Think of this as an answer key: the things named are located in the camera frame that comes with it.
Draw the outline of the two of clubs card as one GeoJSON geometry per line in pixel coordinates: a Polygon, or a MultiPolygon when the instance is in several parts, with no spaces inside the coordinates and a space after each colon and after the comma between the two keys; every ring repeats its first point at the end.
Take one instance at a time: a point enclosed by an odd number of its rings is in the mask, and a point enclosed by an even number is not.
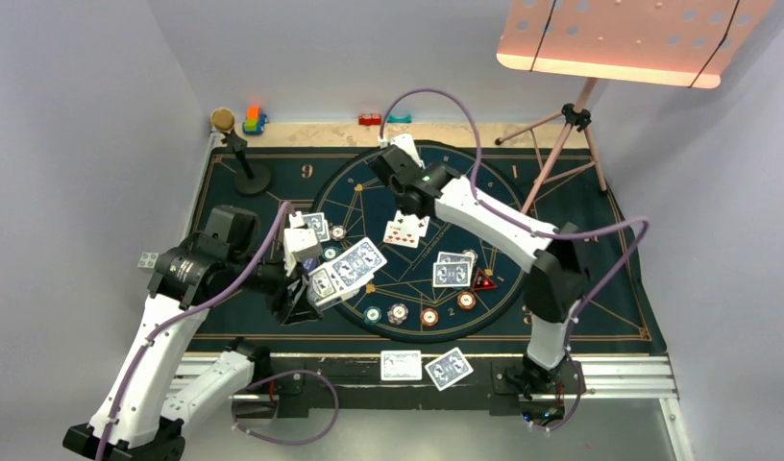
{"type": "Polygon", "coordinates": [[[394,222],[404,228],[407,228],[416,233],[420,238],[424,238],[428,232],[429,217],[420,218],[415,214],[404,214],[397,211],[394,217],[394,222]]]}

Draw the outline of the blue playing card deck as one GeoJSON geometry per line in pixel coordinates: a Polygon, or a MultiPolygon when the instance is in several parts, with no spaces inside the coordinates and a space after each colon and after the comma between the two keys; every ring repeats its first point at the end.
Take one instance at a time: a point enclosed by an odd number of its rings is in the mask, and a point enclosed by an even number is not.
{"type": "Polygon", "coordinates": [[[386,263],[380,249],[364,237],[309,274],[307,300],[317,313],[322,314],[353,297],[386,263]]]}

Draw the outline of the purple small blind button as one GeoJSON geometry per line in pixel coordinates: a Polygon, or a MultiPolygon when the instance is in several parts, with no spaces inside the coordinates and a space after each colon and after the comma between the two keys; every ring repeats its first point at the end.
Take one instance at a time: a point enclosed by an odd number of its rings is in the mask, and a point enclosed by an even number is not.
{"type": "Polygon", "coordinates": [[[319,259],[317,257],[311,257],[305,259],[303,262],[303,267],[306,272],[310,273],[314,271],[319,265],[319,259]]]}

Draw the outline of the teal chips seat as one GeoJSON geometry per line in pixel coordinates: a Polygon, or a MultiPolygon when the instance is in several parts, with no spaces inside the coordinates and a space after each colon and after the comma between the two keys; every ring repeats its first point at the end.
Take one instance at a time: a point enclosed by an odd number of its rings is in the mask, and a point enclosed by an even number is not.
{"type": "Polygon", "coordinates": [[[341,250],[336,247],[327,247],[323,250],[322,257],[325,261],[336,259],[341,254],[341,250]]]}

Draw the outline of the teal poker chip stack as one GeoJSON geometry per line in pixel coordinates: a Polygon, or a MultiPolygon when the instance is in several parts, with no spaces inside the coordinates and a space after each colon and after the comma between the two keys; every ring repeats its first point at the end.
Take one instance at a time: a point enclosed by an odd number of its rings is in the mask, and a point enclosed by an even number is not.
{"type": "Polygon", "coordinates": [[[382,319],[382,311],[379,307],[368,306],[363,313],[363,322],[367,325],[375,325],[382,319]]]}

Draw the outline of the pink chips seat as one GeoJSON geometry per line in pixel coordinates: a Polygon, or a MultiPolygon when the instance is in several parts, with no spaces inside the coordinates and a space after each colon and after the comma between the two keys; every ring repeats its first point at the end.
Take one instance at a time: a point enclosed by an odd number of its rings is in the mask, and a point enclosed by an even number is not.
{"type": "Polygon", "coordinates": [[[334,225],[330,230],[331,239],[333,241],[342,241],[346,235],[346,229],[341,225],[334,225]]]}

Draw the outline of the dealt card seat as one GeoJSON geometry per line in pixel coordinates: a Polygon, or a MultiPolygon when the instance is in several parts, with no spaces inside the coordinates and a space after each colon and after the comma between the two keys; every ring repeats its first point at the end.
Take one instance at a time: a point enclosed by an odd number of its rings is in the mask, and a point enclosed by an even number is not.
{"type": "Polygon", "coordinates": [[[303,222],[316,233],[316,228],[322,219],[326,219],[323,212],[306,213],[302,215],[303,222]]]}
{"type": "Polygon", "coordinates": [[[440,263],[467,262],[474,266],[477,261],[477,254],[474,251],[466,251],[463,253],[439,252],[437,261],[440,263]]]}

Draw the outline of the pink blue poker chip stack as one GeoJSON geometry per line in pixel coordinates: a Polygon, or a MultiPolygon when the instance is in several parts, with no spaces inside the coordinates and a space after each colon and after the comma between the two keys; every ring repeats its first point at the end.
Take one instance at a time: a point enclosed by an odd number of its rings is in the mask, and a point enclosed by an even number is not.
{"type": "Polygon", "coordinates": [[[403,303],[395,303],[387,310],[387,320],[391,325],[401,325],[408,317],[408,308],[403,303]]]}

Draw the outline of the red dealer button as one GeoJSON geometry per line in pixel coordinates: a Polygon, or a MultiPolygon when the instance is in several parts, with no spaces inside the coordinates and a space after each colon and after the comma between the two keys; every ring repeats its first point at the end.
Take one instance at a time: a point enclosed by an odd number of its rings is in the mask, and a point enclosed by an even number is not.
{"type": "Polygon", "coordinates": [[[492,280],[491,276],[483,269],[477,269],[472,282],[472,290],[475,292],[489,291],[497,289],[498,285],[492,280]]]}

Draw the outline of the dealt card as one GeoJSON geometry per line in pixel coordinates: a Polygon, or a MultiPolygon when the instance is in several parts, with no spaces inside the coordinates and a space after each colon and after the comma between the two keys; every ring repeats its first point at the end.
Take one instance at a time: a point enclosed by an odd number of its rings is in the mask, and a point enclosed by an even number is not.
{"type": "Polygon", "coordinates": [[[449,389],[474,372],[469,360],[455,347],[425,365],[425,370],[440,392],[449,389]]]}
{"type": "Polygon", "coordinates": [[[416,350],[382,351],[381,381],[420,381],[423,377],[422,355],[416,350]]]}

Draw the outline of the orange chips seat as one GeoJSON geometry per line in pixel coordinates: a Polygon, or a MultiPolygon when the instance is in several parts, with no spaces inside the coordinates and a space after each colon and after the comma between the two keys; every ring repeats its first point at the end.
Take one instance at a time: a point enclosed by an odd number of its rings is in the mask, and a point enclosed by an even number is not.
{"type": "Polygon", "coordinates": [[[477,298],[470,291],[461,291],[456,297],[456,303],[461,310],[472,310],[477,304],[477,298]]]}

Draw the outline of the orange poker chip stack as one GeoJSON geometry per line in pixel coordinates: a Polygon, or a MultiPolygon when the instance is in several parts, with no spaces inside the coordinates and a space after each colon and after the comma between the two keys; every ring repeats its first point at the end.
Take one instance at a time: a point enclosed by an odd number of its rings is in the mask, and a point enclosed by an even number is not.
{"type": "Polygon", "coordinates": [[[439,314],[433,308],[424,308],[420,314],[420,323],[424,327],[434,327],[439,322],[439,314]]]}

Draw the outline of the ten of diamonds card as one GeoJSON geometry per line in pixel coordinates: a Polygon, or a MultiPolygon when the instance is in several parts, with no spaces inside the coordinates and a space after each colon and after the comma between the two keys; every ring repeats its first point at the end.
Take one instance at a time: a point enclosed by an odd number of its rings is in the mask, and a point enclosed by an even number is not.
{"type": "Polygon", "coordinates": [[[387,245],[417,248],[420,241],[419,231],[407,223],[388,221],[383,232],[382,242],[387,245]]]}

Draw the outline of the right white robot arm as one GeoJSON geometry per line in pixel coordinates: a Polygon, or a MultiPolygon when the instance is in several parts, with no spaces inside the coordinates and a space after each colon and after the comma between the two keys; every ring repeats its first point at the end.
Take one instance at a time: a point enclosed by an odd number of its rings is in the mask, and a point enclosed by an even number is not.
{"type": "Polygon", "coordinates": [[[546,391],[562,376],[568,325],[582,304],[590,274],[580,245],[561,239],[561,230],[479,192],[474,182],[442,163],[425,164],[409,134],[383,140],[369,166],[392,192],[398,209],[464,229],[506,255],[526,275],[525,301],[532,333],[524,377],[546,391]]]}

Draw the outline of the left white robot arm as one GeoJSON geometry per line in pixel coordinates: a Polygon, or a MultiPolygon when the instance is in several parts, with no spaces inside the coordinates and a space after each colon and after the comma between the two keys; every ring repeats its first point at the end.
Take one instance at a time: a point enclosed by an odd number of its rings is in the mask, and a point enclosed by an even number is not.
{"type": "Polygon", "coordinates": [[[217,207],[206,227],[160,256],[135,341],[99,409],[69,427],[65,449],[90,460],[178,460],[189,432],[240,391],[274,389],[284,379],[270,350],[233,339],[212,365],[176,394],[170,386],[210,310],[238,290],[264,295],[281,320],[312,320],[320,309],[306,294],[307,255],[320,248],[304,215],[282,203],[269,237],[283,254],[270,261],[269,241],[254,239],[254,215],[217,207]]]}

